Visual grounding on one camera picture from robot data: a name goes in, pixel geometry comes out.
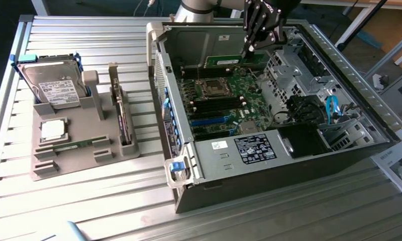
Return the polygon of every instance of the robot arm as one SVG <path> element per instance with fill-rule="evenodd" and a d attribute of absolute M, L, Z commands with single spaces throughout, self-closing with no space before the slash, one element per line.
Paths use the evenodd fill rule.
<path fill-rule="evenodd" d="M 241 55 L 248 58 L 255 49 L 287 42 L 283 33 L 285 19 L 300 0 L 245 0 L 244 2 L 244 47 Z"/>

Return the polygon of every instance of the hard drive label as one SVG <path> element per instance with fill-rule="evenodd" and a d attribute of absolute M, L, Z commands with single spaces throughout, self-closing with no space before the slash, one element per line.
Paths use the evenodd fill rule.
<path fill-rule="evenodd" d="M 38 83 L 38 86 L 50 105 L 78 102 L 71 80 Z"/>
<path fill-rule="evenodd" d="M 233 139 L 244 164 L 275 159 L 275 153 L 265 134 Z"/>

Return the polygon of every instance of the black pcie slot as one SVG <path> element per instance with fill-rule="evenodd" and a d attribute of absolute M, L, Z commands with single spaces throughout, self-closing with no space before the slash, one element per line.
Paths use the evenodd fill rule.
<path fill-rule="evenodd" d="M 227 77 L 232 74 L 231 71 L 227 71 L 225 68 L 190 68 L 182 69 L 181 77 L 182 79 L 205 79 L 205 78 L 216 78 L 216 77 Z"/>
<path fill-rule="evenodd" d="M 223 138 L 228 136 L 229 136 L 229 131 L 213 132 L 208 134 L 194 135 L 194 140 L 204 141 L 204 140 L 210 140 L 210 139 Z"/>
<path fill-rule="evenodd" d="M 210 117 L 219 117 L 223 116 L 221 111 L 210 111 L 206 113 L 193 113 L 192 115 L 188 116 L 188 119 L 201 119 L 201 118 L 210 118 Z"/>
<path fill-rule="evenodd" d="M 228 110 L 228 109 L 237 109 L 237 108 L 240 108 L 239 104 L 201 107 L 201 108 L 196 108 L 194 113 L 204 113 L 214 110 Z"/>
<path fill-rule="evenodd" d="M 206 129 L 204 127 L 194 127 L 192 129 L 194 135 L 206 133 Z"/>

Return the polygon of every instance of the blue latch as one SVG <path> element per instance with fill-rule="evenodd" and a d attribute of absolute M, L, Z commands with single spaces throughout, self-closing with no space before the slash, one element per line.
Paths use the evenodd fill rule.
<path fill-rule="evenodd" d="M 166 107 L 169 105 L 169 98 L 165 98 L 165 100 L 162 101 L 162 107 Z"/>
<path fill-rule="evenodd" d="M 37 61 L 35 54 L 23 54 L 19 56 L 18 62 L 19 63 L 34 63 Z"/>
<path fill-rule="evenodd" d="M 177 172 L 184 170 L 184 162 L 172 162 L 169 166 L 169 171 Z"/>

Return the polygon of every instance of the hard drive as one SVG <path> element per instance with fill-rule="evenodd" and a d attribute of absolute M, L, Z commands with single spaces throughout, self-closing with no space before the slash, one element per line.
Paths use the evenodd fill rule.
<path fill-rule="evenodd" d="M 75 107 L 89 89 L 81 81 L 81 65 L 71 55 L 22 55 L 14 68 L 25 80 L 37 103 L 50 103 L 53 109 Z"/>

